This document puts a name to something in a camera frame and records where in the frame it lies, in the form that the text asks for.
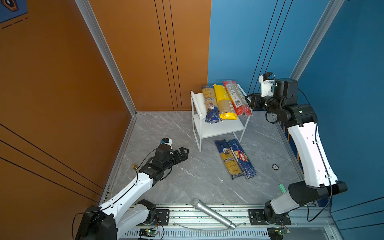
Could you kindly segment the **red spaghetti package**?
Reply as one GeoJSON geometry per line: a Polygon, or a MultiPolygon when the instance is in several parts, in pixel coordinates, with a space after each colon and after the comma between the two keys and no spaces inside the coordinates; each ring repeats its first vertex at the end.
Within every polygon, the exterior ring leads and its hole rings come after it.
{"type": "Polygon", "coordinates": [[[251,116],[252,111],[249,108],[245,95],[240,86],[235,81],[223,81],[223,84],[230,96],[236,114],[238,116],[251,116]]]}

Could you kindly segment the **yellow spaghetti package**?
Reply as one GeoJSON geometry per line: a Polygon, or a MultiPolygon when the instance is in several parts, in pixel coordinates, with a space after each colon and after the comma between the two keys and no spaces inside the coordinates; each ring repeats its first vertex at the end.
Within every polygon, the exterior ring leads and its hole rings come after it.
{"type": "Polygon", "coordinates": [[[219,116],[222,120],[237,120],[237,114],[233,107],[232,101],[227,93],[227,90],[222,85],[214,85],[216,94],[219,116]]]}

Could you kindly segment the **yellow blue-top spaghetti bag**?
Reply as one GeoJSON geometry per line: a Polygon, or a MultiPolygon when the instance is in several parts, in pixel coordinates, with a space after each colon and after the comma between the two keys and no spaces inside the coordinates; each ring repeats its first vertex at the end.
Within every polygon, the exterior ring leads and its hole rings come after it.
{"type": "Polygon", "coordinates": [[[217,104],[215,89],[213,86],[202,87],[203,97],[205,99],[205,106],[207,110],[205,122],[209,124],[216,124],[221,121],[219,108],[217,104]]]}

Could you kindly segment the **blue yellow spaghetti bag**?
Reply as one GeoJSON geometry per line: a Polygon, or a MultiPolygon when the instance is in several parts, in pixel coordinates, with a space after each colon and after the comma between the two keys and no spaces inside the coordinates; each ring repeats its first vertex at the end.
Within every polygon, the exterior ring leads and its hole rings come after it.
{"type": "Polygon", "coordinates": [[[243,173],[237,163],[234,154],[231,151],[231,148],[226,140],[215,141],[215,145],[219,151],[221,159],[226,166],[231,179],[234,180],[237,177],[243,176],[243,173]]]}

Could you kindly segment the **dark blue Barilla spaghetti box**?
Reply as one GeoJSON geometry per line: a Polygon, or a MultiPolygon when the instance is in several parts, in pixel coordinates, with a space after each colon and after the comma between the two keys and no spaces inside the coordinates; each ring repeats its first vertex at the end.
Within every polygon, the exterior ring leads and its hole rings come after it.
{"type": "Polygon", "coordinates": [[[257,175],[257,172],[251,164],[248,155],[245,153],[244,149],[240,145],[240,142],[237,139],[233,139],[229,140],[228,144],[245,178],[250,179],[255,177],[257,175]]]}

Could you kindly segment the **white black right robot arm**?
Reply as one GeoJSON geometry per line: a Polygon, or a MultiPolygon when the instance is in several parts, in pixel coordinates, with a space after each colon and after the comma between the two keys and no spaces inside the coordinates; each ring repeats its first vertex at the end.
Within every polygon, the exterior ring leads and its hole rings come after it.
{"type": "Polygon", "coordinates": [[[298,103],[298,81],[277,80],[273,73],[259,77],[261,92],[246,96],[254,111],[274,114],[293,139],[301,160],[304,180],[289,185],[282,196],[266,202],[262,220],[280,224],[288,212],[348,190],[333,172],[324,151],[318,130],[318,118],[310,104],[298,103]]]}

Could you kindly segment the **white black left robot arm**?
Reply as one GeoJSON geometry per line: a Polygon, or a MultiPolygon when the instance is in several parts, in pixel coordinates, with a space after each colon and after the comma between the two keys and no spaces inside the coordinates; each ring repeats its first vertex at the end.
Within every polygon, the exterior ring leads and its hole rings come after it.
{"type": "Polygon", "coordinates": [[[72,229],[74,240],[118,240],[139,224],[151,224],[156,205],[141,196],[157,182],[164,180],[173,166],[186,161],[189,149],[172,149],[170,139],[162,139],[136,167],[136,176],[119,193],[100,206],[90,206],[82,216],[78,230],[72,229]]]}

